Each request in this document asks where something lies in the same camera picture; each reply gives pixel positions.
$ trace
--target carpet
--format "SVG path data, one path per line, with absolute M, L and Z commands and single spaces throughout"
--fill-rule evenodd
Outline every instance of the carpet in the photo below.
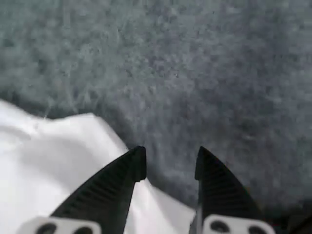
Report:
M 265 211 L 312 198 L 312 1 L 0 0 L 0 98 L 92 112 L 195 207 L 211 150 Z

